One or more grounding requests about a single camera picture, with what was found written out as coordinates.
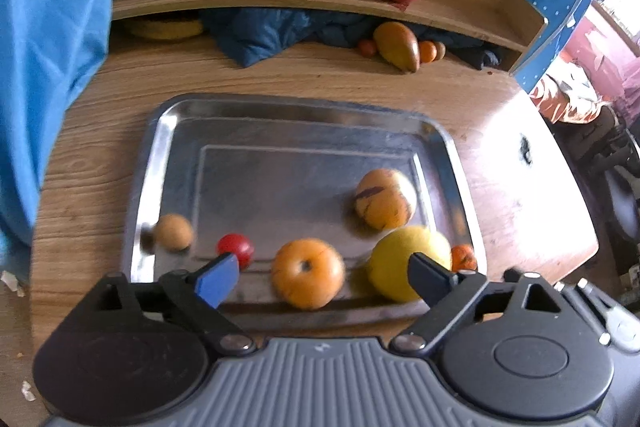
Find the wooden desk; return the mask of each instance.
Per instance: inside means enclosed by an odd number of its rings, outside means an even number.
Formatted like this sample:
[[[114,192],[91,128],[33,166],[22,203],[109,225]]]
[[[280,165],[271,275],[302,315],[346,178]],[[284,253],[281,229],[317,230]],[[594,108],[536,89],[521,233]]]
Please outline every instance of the wooden desk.
[[[36,225],[31,275],[38,346],[106,272],[118,268],[129,185],[145,121],[184,92],[327,98],[414,110],[451,133],[478,213],[489,276],[508,267],[567,275],[597,249],[591,219],[542,118],[505,73],[453,57],[400,74],[381,60],[298,44],[240,69],[208,37],[182,43],[120,39],[69,110],[52,153]],[[530,165],[520,151],[530,144]],[[402,324],[342,330],[389,336]]]

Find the mango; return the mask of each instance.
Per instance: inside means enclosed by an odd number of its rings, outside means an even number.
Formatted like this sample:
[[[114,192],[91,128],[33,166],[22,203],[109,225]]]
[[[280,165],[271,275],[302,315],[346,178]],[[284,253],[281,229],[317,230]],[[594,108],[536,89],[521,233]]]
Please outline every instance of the mango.
[[[420,49],[414,33],[399,22],[384,22],[373,32],[382,57],[404,73],[420,68]]]

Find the red ball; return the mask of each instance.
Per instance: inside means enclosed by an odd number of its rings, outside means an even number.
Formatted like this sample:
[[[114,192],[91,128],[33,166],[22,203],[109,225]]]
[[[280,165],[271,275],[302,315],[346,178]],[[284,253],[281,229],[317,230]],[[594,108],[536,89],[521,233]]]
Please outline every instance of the red ball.
[[[244,270],[251,264],[254,255],[254,245],[240,233],[228,233],[218,241],[218,255],[233,253],[238,257],[238,265]]]

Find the floor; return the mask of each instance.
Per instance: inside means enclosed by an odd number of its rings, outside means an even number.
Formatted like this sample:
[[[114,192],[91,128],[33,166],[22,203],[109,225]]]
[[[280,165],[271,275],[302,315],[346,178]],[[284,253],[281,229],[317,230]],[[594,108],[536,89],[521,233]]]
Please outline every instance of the floor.
[[[576,283],[581,277],[610,295],[620,293],[620,280],[610,247],[600,248],[585,266],[565,280]],[[36,427],[47,417],[37,393],[36,400],[28,402],[20,391],[24,380],[33,384],[32,360],[29,296],[20,298],[0,283],[0,419],[8,427]]]

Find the tray rim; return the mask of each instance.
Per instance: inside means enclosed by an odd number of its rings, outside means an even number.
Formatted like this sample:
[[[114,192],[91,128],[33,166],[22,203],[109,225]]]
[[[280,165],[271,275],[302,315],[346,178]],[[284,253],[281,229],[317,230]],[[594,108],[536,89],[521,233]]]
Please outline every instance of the tray rim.
[[[487,259],[486,250],[484,249],[484,242],[482,241],[482,233],[480,225],[478,223],[478,216],[476,214],[475,207],[471,198],[471,192],[468,188],[468,182],[456,149],[455,143],[451,135],[444,129],[441,124],[431,120],[427,115],[415,111],[406,111],[399,109],[392,109],[388,107],[382,107],[377,105],[368,105],[354,102],[337,102],[332,100],[325,100],[322,98],[297,98],[293,96],[274,96],[274,95],[253,95],[253,94],[234,94],[234,93],[207,93],[207,92],[191,92],[179,94],[173,96],[162,102],[147,118],[145,124],[145,132],[140,143],[138,158],[134,167],[134,174],[129,189],[129,201],[127,203],[127,212],[125,217],[125,228],[122,240],[121,251],[121,270],[130,280],[131,267],[134,262],[133,259],[133,246],[136,239],[135,225],[138,221],[138,213],[140,208],[140,200],[142,198],[142,187],[148,168],[149,156],[151,154],[151,145],[158,129],[158,123],[161,118],[175,105],[186,102],[189,100],[214,100],[216,102],[237,102],[237,103],[265,103],[265,104],[277,104],[277,105],[293,105],[293,106],[308,106],[313,108],[326,108],[326,109],[338,109],[338,110],[352,110],[362,113],[375,113],[375,114],[392,114],[396,116],[402,116],[404,118],[412,118],[431,125],[438,134],[440,134],[449,162],[458,186],[458,192],[460,194],[460,200],[462,207],[465,211],[466,224],[471,237],[474,250],[476,251],[476,258],[478,259],[478,271],[487,273]]]

